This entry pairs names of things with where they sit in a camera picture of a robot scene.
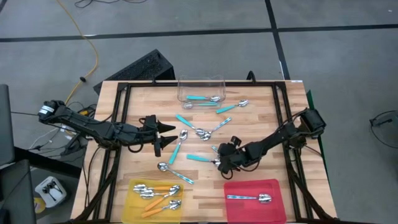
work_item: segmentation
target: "yellow tray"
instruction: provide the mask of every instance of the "yellow tray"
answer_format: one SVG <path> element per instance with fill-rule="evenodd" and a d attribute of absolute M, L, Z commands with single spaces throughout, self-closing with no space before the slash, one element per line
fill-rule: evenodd
<path fill-rule="evenodd" d="M 151 210 L 156 208 L 162 208 L 169 204 L 171 200 L 181 200 L 180 208 L 176 210 L 165 209 L 157 214 L 151 215 L 147 218 L 141 218 L 141 214 L 144 213 L 144 208 L 157 200 L 161 196 L 155 196 L 151 199 L 142 199 L 138 193 L 133 191 L 136 184 L 145 184 L 147 187 L 163 187 L 163 186 L 173 186 L 179 185 L 181 187 L 177 196 L 167 197 L 165 200 L 160 202 Z M 141 180 L 141 179 L 131 179 L 129 183 L 129 192 L 127 193 L 126 203 L 124 203 L 123 214 L 121 221 L 123 223 L 180 223 L 182 215 L 182 206 L 184 205 L 183 197 L 184 186 L 178 183 L 171 182 L 161 182 L 155 180 Z"/>

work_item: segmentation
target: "gray carpet floor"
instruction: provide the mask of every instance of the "gray carpet floor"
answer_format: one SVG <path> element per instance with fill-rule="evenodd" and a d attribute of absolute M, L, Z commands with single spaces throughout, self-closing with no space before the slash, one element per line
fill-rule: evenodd
<path fill-rule="evenodd" d="M 84 34 L 130 34 L 215 29 L 268 29 L 262 0 L 148 0 L 142 4 L 93 2 L 84 9 L 62 1 Z M 271 0 L 278 28 L 397 24 L 394 0 Z M 9 85 L 13 111 L 36 113 L 45 100 L 65 100 L 78 77 L 94 64 L 84 40 L 6 38 L 78 35 L 56 1 L 8 0 L 0 11 L 0 83 Z M 280 32 L 290 78 L 303 80 L 327 123 L 323 135 L 326 166 L 338 216 L 358 222 L 395 223 L 398 219 L 398 149 L 381 144 L 369 119 L 398 104 L 398 29 Z M 104 38 L 93 41 L 99 66 L 72 101 L 96 103 L 92 86 L 158 49 L 173 64 L 176 77 L 224 75 L 281 80 L 271 32 L 167 37 Z M 15 145 L 28 148 L 53 129 L 37 118 L 12 115 Z M 395 127 L 376 130 L 398 146 Z M 67 142 L 63 134 L 52 146 Z M 57 155 L 59 151 L 48 155 Z M 80 152 L 68 159 L 80 156 Z M 81 165 L 81 159 L 75 161 Z M 34 184 L 50 175 L 32 172 Z M 76 180 L 66 183 L 71 198 L 49 210 L 39 223 L 69 219 Z"/>

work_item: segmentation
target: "white cable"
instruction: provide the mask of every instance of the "white cable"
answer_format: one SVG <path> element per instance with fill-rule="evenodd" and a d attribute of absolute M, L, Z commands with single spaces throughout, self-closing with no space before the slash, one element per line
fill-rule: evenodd
<path fill-rule="evenodd" d="M 42 136 L 38 137 L 38 138 L 33 142 L 33 144 L 29 147 L 29 149 L 32 149 L 32 147 L 36 144 L 36 142 L 37 142 L 39 139 L 41 139 L 42 137 L 44 137 L 44 136 L 50 134 L 50 133 L 53 132 L 53 131 L 56 131 L 57 129 L 58 129 L 58 128 L 54 128 L 53 130 L 51 130 L 51 131 L 49 131 L 49 132 L 43 134 Z"/>

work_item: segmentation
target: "transparent bin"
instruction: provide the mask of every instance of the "transparent bin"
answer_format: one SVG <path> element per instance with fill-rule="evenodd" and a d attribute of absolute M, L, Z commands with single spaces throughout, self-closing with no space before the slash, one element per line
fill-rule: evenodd
<path fill-rule="evenodd" d="M 213 77 L 185 77 L 178 79 L 177 99 L 185 109 L 219 108 L 225 100 L 225 79 L 221 75 Z M 217 101 L 210 98 L 217 96 Z"/>
<path fill-rule="evenodd" d="M 150 210 L 155 210 L 156 208 L 162 208 L 167 206 L 170 200 L 181 200 L 181 206 L 176 210 L 165 209 L 159 213 L 151 215 L 146 218 L 141 218 L 141 214 L 144 213 L 144 208 L 150 203 L 161 198 L 161 196 L 155 196 L 151 199 L 142 199 L 138 193 L 133 191 L 136 184 L 145 184 L 147 187 L 165 187 L 179 185 L 181 189 L 178 194 L 173 197 L 167 197 L 165 200 L 160 202 L 154 208 Z M 184 205 L 183 199 L 183 184 L 172 183 L 172 182 L 161 182 L 156 180 L 143 180 L 143 179 L 131 179 L 129 183 L 129 191 L 127 192 L 126 202 L 124 203 L 123 214 L 121 221 L 123 223 L 176 223 L 179 224 L 182 216 L 182 207 Z"/>

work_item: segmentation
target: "dark floor strip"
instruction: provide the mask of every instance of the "dark floor strip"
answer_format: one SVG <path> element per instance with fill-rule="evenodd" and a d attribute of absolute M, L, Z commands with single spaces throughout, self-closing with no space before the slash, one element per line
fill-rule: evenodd
<path fill-rule="evenodd" d="M 282 43 L 280 42 L 280 37 L 279 37 L 278 29 L 276 26 L 274 11 L 272 10 L 272 6 L 271 6 L 271 0 L 265 0 L 265 2 L 266 2 L 268 16 L 269 16 L 269 22 L 271 23 L 272 35 L 274 36 L 276 51 L 278 53 L 278 58 L 279 58 L 280 66 L 282 69 L 282 75 L 285 80 L 290 80 L 289 70 L 287 69 L 287 63 L 286 63 L 286 59 L 285 59 L 285 53 L 282 48 Z"/>
<path fill-rule="evenodd" d="M 278 32 L 311 32 L 311 31 L 369 30 L 369 29 L 396 29 L 396 28 L 398 28 L 398 24 L 327 26 L 327 27 L 291 27 L 291 28 L 279 28 Z"/>
<path fill-rule="evenodd" d="M 7 0 L 2 0 L 0 2 L 0 12 L 2 11 L 2 9 L 4 8 L 4 5 L 6 4 Z"/>
<path fill-rule="evenodd" d="M 250 29 L 220 29 L 220 30 L 190 30 L 173 32 L 144 32 L 135 34 L 99 34 L 87 35 L 88 39 L 118 39 L 133 37 L 171 37 L 183 35 L 214 35 L 214 34 L 258 34 L 272 32 L 271 28 L 250 28 Z M 52 41 L 52 40 L 81 40 L 79 35 L 56 36 L 56 37 L 16 37 L 0 38 L 0 42 L 30 42 L 30 41 Z"/>

